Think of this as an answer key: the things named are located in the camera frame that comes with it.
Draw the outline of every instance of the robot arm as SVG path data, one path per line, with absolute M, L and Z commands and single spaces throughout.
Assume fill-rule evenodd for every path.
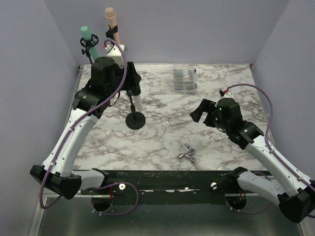
M 254 192 L 274 204 L 291 221 L 299 223 L 315 209 L 315 192 L 310 188 L 315 181 L 294 167 L 281 153 L 273 150 L 291 169 L 298 171 L 296 178 L 267 148 L 263 132 L 252 122 L 243 120 L 239 104 L 227 94 L 217 103 L 203 99 L 190 114 L 199 122 L 202 113 L 208 113 L 204 124 L 227 134 L 229 139 L 255 157 L 276 179 L 270 182 L 243 169 L 236 176 L 239 187 Z
M 34 165 L 31 169 L 31 175 L 39 183 L 43 182 L 46 172 L 50 169 L 45 187 L 66 199 L 73 198 L 79 190 L 100 187 L 104 181 L 104 174 L 98 170 L 76 172 L 72 169 L 87 134 L 100 119 L 110 102 L 81 119 L 72 132 L 70 134 L 68 132 L 83 114 L 103 103 L 119 87 L 123 69 L 116 63 L 116 60 L 118 60 L 116 54 L 113 58 L 99 57 L 95 60 L 91 67 L 91 78 L 86 86 L 76 93 L 69 120 L 56 146 L 41 166 Z M 141 77 L 137 74 L 133 62 L 128 62 L 126 79 L 121 91 L 127 91 L 130 96 L 139 98 L 140 81 Z M 140 108 L 142 107 L 141 99 L 137 99 L 137 104 Z M 53 161 L 55 153 L 66 135 L 68 138 L 62 145 L 56 161 Z

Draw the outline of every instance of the gray wall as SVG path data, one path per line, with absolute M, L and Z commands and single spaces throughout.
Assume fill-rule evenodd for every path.
M 117 12 L 121 41 L 134 62 L 252 63 L 289 0 L 45 0 L 76 61 L 81 26 L 101 39 L 105 8 Z
M 315 178 L 314 66 L 315 1 L 291 0 L 259 53 L 253 75 L 273 101 L 272 131 L 277 147 L 312 178 Z
M 43 0 L 0 7 L 0 235 L 26 236 L 39 184 L 30 176 L 65 124 L 77 64 Z

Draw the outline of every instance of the zip tie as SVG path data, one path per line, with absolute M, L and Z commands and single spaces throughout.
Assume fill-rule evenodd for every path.
M 270 153 L 270 154 L 273 154 L 273 152 L 274 152 L 275 150 L 276 150 L 276 149 L 273 148 L 273 149 L 271 149 L 271 150 L 269 151 L 269 153 Z

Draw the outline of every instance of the white marble surface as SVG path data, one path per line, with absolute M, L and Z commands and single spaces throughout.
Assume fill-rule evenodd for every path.
M 238 83 L 253 84 L 248 65 L 194 65 L 196 95 L 151 95 L 150 70 L 168 67 L 163 64 L 136 64 L 141 75 L 141 89 L 146 124 L 131 130 L 125 124 L 130 113 L 129 102 L 122 93 L 114 107 L 103 116 L 88 134 L 75 161 L 76 169 L 104 170 L 233 170 L 238 166 L 264 170 L 252 156 L 232 143 L 225 134 L 202 122 L 195 123 L 189 114 L 203 98 L 217 101 L 219 89 Z M 82 88 L 90 78 L 91 67 L 86 65 L 80 81 Z M 232 90 L 241 105 L 243 118 L 252 121 L 263 131 L 266 120 L 257 92 L 252 88 Z M 196 149 L 195 163 L 177 156 L 186 152 L 184 143 Z

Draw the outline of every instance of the metal faucet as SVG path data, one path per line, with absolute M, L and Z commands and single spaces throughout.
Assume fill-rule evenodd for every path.
M 187 147 L 189 149 L 189 151 L 187 153 L 180 154 L 178 157 L 179 158 L 186 157 L 191 162 L 195 162 L 195 159 L 193 158 L 193 155 L 196 152 L 196 149 L 193 149 L 191 146 L 189 146 L 189 144 L 184 144 L 184 146 Z

